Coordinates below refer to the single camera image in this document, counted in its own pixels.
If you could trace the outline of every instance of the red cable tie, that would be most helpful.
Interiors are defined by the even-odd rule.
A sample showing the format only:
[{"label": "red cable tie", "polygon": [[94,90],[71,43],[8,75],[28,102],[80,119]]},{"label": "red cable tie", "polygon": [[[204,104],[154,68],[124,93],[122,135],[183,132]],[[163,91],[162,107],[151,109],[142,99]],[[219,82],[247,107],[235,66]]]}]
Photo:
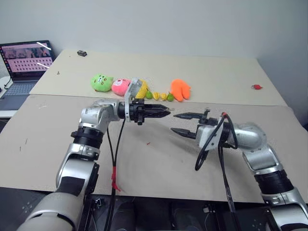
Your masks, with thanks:
[{"label": "red cable tie", "polygon": [[116,166],[112,167],[112,175],[111,175],[111,179],[112,179],[112,188],[115,190],[119,190],[119,192],[121,191],[118,186],[116,185]]}]

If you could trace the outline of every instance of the plush toy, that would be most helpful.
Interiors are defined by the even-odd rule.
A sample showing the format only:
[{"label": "plush toy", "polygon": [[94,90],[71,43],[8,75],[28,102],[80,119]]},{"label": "plush toy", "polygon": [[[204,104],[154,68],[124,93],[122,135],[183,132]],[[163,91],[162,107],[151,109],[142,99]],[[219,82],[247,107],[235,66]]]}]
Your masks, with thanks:
[{"label": "plush toy", "polygon": [[113,82],[113,77],[96,74],[91,80],[91,86],[96,91],[109,91]]},{"label": "plush toy", "polygon": [[120,79],[117,79],[112,84],[111,90],[119,96],[124,96],[128,89],[129,84],[130,84],[129,79],[120,78]]},{"label": "plush toy", "polygon": [[139,89],[139,92],[137,93],[137,95],[135,97],[136,99],[143,99],[145,97],[146,93],[149,90],[148,84],[144,80],[142,80],[142,79],[140,79],[140,80],[142,81],[142,85]]},{"label": "plush toy", "polygon": [[184,99],[189,99],[191,93],[190,93],[190,86],[188,86],[187,83],[185,83],[182,79],[175,79],[171,82],[171,94],[174,96],[174,98],[182,102]]}]

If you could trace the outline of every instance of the table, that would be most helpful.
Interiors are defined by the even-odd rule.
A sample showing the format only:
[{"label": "table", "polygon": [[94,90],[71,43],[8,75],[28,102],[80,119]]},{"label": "table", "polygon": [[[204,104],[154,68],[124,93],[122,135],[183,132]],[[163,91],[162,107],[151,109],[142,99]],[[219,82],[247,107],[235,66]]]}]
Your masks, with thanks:
[{"label": "table", "polygon": [[[82,108],[95,98],[30,95],[0,134],[1,186],[52,191],[55,177],[77,129]],[[250,106],[164,102],[171,116],[146,119],[142,126],[127,123],[119,146],[117,184],[119,195],[225,201],[218,154],[212,151],[199,171],[194,164],[199,148],[170,127],[194,130],[197,121],[173,118],[183,112],[211,109],[217,117],[227,111],[234,123],[254,121],[268,136],[288,177],[307,195],[308,134],[285,106]],[[110,124],[115,146],[121,123]],[[94,193],[111,193],[112,164],[107,137],[101,146],[99,179]],[[227,177],[237,202],[262,202],[258,185],[239,150],[225,150]]]},{"label": "table", "polygon": [[[109,54],[64,50],[31,91],[22,107],[0,134],[1,186],[53,191],[55,177],[77,129],[82,108],[98,98],[119,98],[112,92],[95,92],[91,77],[98,73],[142,77],[152,91],[166,92],[171,80],[182,78],[192,87],[185,103],[162,102],[172,115],[211,109],[218,117],[227,111],[235,123],[253,121],[267,133],[293,184],[308,201],[308,134],[274,88],[255,59],[217,57]],[[262,90],[250,88],[260,84]],[[120,195],[225,201],[217,152],[212,151],[196,172],[199,148],[178,136],[171,127],[195,130],[197,121],[172,115],[146,119],[144,125],[125,125],[119,147],[117,184]],[[111,123],[112,141],[121,123]],[[260,190],[239,150],[225,151],[232,195],[238,202],[262,202]],[[95,193],[111,192],[111,157],[103,138],[99,179]]]},{"label": "table", "polygon": [[[9,76],[4,76],[0,78],[0,88],[2,89],[2,91],[0,92],[0,97],[6,92],[6,89],[4,89],[4,84],[6,84],[9,81],[9,79],[10,79]],[[0,110],[0,118],[11,118],[16,112],[17,110],[5,110],[5,111]]]}]

